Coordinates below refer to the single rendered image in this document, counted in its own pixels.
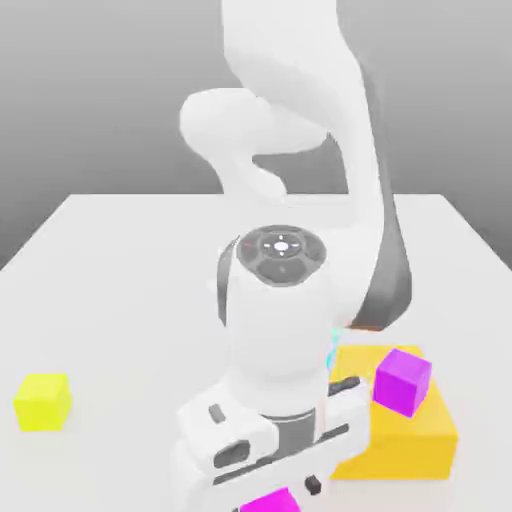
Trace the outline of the small magenta cube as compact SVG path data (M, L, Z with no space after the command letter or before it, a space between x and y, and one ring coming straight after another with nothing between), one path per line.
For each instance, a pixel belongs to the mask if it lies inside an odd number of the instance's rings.
M285 487L242 505L239 512L301 512L301 508Z
M431 362L393 348L376 368L373 401L412 418L428 393L431 374Z

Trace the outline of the large orange box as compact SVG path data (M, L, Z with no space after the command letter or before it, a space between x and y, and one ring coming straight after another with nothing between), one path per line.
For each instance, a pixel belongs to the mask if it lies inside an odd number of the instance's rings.
M359 376L370 385L371 439L364 453L338 465L332 475L336 480L442 480L450 475L458 432L432 374L428 393L412 418L373 401L376 368L393 348L423 358L416 346L338 349L331 380Z

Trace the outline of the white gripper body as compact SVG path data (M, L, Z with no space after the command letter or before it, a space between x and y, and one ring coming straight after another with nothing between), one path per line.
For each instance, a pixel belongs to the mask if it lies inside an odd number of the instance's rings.
M369 413L352 411L340 426L295 455L216 474L200 468L188 443L179 438L172 456L173 512L241 512L243 505L282 489L302 508L316 511L329 496L329 480L339 463L368 445Z

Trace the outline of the small cyan cube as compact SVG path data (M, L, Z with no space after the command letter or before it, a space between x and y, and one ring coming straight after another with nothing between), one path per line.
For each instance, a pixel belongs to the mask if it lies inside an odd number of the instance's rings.
M339 340L340 340L340 331L338 329L334 329L332 332L329 352L328 352L328 355L326 358L326 366L327 366L327 370L329 373L332 372L332 369L336 364Z

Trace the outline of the small yellow cube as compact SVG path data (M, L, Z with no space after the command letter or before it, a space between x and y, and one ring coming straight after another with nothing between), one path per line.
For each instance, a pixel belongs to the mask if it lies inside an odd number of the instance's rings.
M63 373L27 375L13 405L21 431L60 431L72 405L68 376Z

